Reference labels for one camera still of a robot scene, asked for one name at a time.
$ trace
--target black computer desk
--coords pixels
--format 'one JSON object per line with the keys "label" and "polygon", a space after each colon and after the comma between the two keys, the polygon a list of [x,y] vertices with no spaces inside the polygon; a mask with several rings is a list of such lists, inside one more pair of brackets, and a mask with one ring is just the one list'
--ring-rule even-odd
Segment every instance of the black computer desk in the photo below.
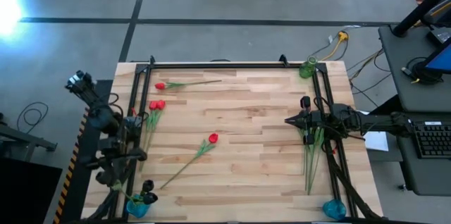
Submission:
{"label": "black computer desk", "polygon": [[[393,74],[397,95],[371,113],[389,114],[392,111],[407,113],[411,120],[451,121],[451,75],[444,75],[442,86],[412,84],[401,67],[411,59],[429,56],[435,50],[427,39],[428,28],[411,29],[406,37],[392,34],[389,27],[379,28],[385,55]],[[407,189],[418,195],[451,196],[451,160],[419,159],[414,139],[397,138],[402,161],[401,169]]]}

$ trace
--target yellow cable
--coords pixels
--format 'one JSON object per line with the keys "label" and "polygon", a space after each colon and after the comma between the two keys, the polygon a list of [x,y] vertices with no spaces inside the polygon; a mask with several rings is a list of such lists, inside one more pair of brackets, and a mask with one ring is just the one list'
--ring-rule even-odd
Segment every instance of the yellow cable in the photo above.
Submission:
{"label": "yellow cable", "polygon": [[365,62],[362,64],[362,67],[357,70],[354,75],[350,78],[350,81],[352,81],[353,79],[355,79],[357,76],[359,76],[360,72],[362,71],[362,69],[367,66],[369,64],[369,62],[371,62],[375,57],[378,56],[379,52],[381,51],[376,51],[373,55],[371,55],[368,59],[365,60]]}
{"label": "yellow cable", "polygon": [[[442,6],[441,8],[439,8],[437,11],[433,12],[431,14],[431,16],[435,16],[438,15],[441,11],[449,8],[451,6],[451,2],[448,2],[446,5]],[[415,23],[414,27],[418,27],[421,26],[421,21],[419,20],[418,22]]]}
{"label": "yellow cable", "polygon": [[449,8],[450,6],[451,6],[451,2],[446,3],[446,5],[442,6],[437,11],[433,12],[431,14],[431,16],[435,16],[435,15],[439,14],[441,11],[445,10],[446,8]]}
{"label": "yellow cable", "polygon": [[340,43],[341,43],[341,39],[338,40],[337,45],[335,45],[335,48],[333,48],[333,51],[329,55],[327,55],[325,58],[322,58],[321,61],[324,61],[324,60],[330,58],[331,56],[333,56],[333,54],[337,51],[338,45],[340,45]]}
{"label": "yellow cable", "polygon": [[346,33],[344,33],[344,32],[339,32],[339,33],[338,33],[338,36],[339,36],[340,39],[338,40],[337,44],[335,45],[335,48],[333,48],[332,52],[331,52],[329,55],[327,55],[326,57],[322,58],[321,61],[324,61],[324,60],[330,58],[331,56],[333,56],[333,54],[335,54],[335,52],[337,51],[338,46],[339,46],[343,41],[348,40],[348,39],[350,38],[350,37],[349,37]]}

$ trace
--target black floor line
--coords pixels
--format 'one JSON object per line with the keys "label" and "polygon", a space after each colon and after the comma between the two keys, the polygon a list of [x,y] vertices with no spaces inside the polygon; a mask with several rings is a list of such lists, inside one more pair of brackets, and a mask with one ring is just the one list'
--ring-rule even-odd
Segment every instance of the black floor line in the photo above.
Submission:
{"label": "black floor line", "polygon": [[127,29],[127,34],[125,34],[124,43],[122,45],[121,54],[119,56],[119,63],[126,62],[128,56],[128,50],[132,43],[133,33],[135,32],[136,23],[138,15],[140,14],[141,6],[143,0],[136,0],[135,7],[133,9],[132,19]]}
{"label": "black floor line", "polygon": [[[112,86],[113,80],[98,80],[95,90],[99,96],[107,96],[110,93]],[[95,130],[90,125],[88,118],[85,123],[83,136],[78,141],[78,160],[73,169],[73,175],[68,188],[68,194],[61,214],[60,223],[79,220],[81,217],[83,206],[85,205],[89,180],[91,178],[91,171],[83,167],[79,160],[83,156],[95,155],[99,138],[100,131]]]}
{"label": "black floor line", "polygon": [[131,19],[125,18],[43,18],[25,17],[20,19],[20,23],[129,23]]}
{"label": "black floor line", "polygon": [[266,25],[266,26],[347,26],[380,27],[398,22],[324,21],[324,20],[233,20],[233,19],[138,19],[137,24],[149,25]]}

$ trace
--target black bracket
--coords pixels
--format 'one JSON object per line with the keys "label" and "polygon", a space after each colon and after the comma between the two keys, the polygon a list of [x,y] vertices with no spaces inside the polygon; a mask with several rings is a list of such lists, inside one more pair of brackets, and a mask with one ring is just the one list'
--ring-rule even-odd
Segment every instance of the black bracket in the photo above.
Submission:
{"label": "black bracket", "polygon": [[318,71],[320,71],[323,74],[328,72],[326,63],[317,63],[315,67],[316,69],[318,69]]}
{"label": "black bracket", "polygon": [[151,55],[150,62],[149,62],[149,68],[154,69],[154,64],[155,64],[155,58]]}
{"label": "black bracket", "polygon": [[283,63],[283,66],[286,68],[290,67],[290,63],[288,63],[287,57],[285,55],[280,55],[279,61]]}
{"label": "black bracket", "polygon": [[149,64],[146,64],[146,63],[136,64],[135,73],[140,74],[140,73],[144,72],[148,67],[149,67]]}

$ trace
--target desk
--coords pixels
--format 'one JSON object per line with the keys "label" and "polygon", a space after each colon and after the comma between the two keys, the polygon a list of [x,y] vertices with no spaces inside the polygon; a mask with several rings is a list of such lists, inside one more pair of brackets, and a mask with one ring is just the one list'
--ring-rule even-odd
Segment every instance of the desk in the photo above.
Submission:
{"label": "desk", "polygon": [[[345,64],[328,62],[327,66],[335,103],[354,106]],[[123,108],[128,107],[134,72],[135,63],[120,63],[116,69],[111,91],[119,95],[117,104]],[[200,80],[222,82],[165,91],[154,88],[162,81]],[[314,96],[313,83],[301,79],[297,69],[152,70],[148,99],[163,99],[167,105],[143,171],[136,173],[134,191],[138,193],[147,179],[159,188],[212,132],[219,134],[219,141],[165,189],[154,190],[159,200],[148,216],[139,220],[130,216],[129,221],[328,220],[321,209],[333,198],[326,156],[321,153],[312,193],[307,195],[301,175],[301,139],[295,127],[284,123],[284,118],[299,113],[299,100],[304,95]],[[382,215],[364,142],[349,138],[343,143],[353,185],[373,211]],[[108,192],[94,177],[93,172],[84,217]],[[342,187],[341,192],[346,204]],[[118,215],[122,204],[120,200]]]}
{"label": "desk", "polygon": [[[411,79],[400,70],[411,59],[429,56],[435,50],[426,39],[428,31],[427,27],[415,27],[409,30],[406,37],[400,38],[393,35],[389,27],[379,28],[397,95],[371,113],[388,114],[401,111],[406,112],[412,121],[451,121],[451,75],[443,75],[444,83],[419,85],[411,84]],[[401,167],[407,189],[418,195],[451,196],[449,160],[418,158],[412,138],[398,138],[397,143],[402,154]]]}

